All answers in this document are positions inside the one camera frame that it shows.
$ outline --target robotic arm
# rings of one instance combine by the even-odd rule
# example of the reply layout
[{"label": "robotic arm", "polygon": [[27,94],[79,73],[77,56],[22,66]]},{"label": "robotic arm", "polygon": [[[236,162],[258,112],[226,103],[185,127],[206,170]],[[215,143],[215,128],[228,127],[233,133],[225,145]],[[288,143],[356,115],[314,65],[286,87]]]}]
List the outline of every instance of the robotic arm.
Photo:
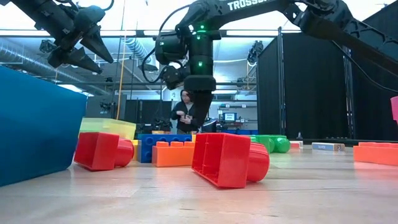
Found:
[{"label": "robotic arm", "polygon": [[49,64],[55,68],[63,63],[76,65],[92,72],[102,69],[87,56],[80,44],[90,49],[109,63],[113,58],[100,36],[97,23],[105,16],[105,10],[97,6],[79,8],[71,0],[57,0],[70,6],[56,4],[52,0],[0,0],[0,4],[14,3],[20,10],[36,22],[35,28],[46,30],[55,42],[43,41],[40,50],[50,53]]},{"label": "robotic arm", "polygon": [[[306,10],[301,11],[296,2],[306,4]],[[398,41],[356,20],[342,0],[197,0],[189,5],[175,31],[159,34],[155,55],[162,65],[168,65],[188,54],[188,66],[179,68],[181,71],[171,69],[163,79],[169,88],[184,82],[186,89],[195,92],[195,116],[200,124],[210,107],[211,92],[216,89],[213,40],[221,39],[218,30],[229,22],[272,11],[283,13],[303,33],[345,45],[398,74]]]}]

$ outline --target person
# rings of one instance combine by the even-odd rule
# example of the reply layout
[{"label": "person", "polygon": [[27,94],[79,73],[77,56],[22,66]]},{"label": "person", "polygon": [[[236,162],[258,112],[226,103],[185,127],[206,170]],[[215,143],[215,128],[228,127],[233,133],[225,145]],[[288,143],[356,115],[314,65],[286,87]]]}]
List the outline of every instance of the person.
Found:
[{"label": "person", "polygon": [[172,120],[177,121],[177,134],[191,134],[198,131],[195,119],[195,104],[191,100],[192,94],[187,90],[180,92],[181,102],[178,102],[171,114]]}]

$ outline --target translucent yellow bin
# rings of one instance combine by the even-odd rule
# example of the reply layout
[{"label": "translucent yellow bin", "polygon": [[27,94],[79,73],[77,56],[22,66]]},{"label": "translucent yellow bin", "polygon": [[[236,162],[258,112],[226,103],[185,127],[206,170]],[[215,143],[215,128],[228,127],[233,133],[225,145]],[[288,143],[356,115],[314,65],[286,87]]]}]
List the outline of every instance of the translucent yellow bin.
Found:
[{"label": "translucent yellow bin", "polygon": [[83,118],[80,132],[118,134],[121,138],[133,140],[136,133],[136,124],[110,118]]}]

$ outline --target ceiling duct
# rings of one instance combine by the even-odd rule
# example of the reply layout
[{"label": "ceiling duct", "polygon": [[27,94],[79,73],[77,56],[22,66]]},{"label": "ceiling duct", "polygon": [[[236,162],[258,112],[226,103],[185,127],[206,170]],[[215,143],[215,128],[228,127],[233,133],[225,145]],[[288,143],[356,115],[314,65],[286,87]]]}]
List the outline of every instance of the ceiling duct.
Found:
[{"label": "ceiling duct", "polygon": [[[41,77],[54,78],[55,74],[58,72],[59,80],[62,82],[87,82],[85,78],[74,72],[66,71],[63,68],[58,68],[57,71],[56,68],[51,67],[47,63],[46,59],[33,58],[32,56],[28,55],[26,51],[24,52],[20,47],[17,47],[11,43],[4,43],[4,39],[0,42],[0,62],[2,62],[4,65],[9,63],[13,67],[25,70]],[[110,92],[93,85],[85,86],[85,90],[100,95],[110,94]]]},{"label": "ceiling duct", "polygon": [[[126,39],[126,41],[123,40],[123,42],[126,44],[126,47],[136,55],[136,59],[140,60],[141,62],[144,61],[148,51],[145,49],[142,43],[137,40],[137,38],[130,37]],[[145,63],[150,64],[151,62],[152,57],[149,57]]]}]

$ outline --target small blue block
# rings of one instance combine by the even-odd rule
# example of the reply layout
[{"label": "small blue block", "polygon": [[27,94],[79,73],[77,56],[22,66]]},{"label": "small blue block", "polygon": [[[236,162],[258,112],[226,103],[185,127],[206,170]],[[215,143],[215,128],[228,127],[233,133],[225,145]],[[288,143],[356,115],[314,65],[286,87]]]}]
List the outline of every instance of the small blue block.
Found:
[{"label": "small blue block", "polygon": [[323,142],[313,142],[312,149],[316,150],[326,150],[326,151],[344,151],[345,145],[341,143],[323,143]]},{"label": "small blue block", "polygon": [[87,97],[0,67],[0,186],[72,163]]},{"label": "small blue block", "polygon": [[137,161],[141,163],[152,162],[152,147],[157,141],[192,141],[190,134],[143,134],[141,135],[141,150],[137,151]]}]

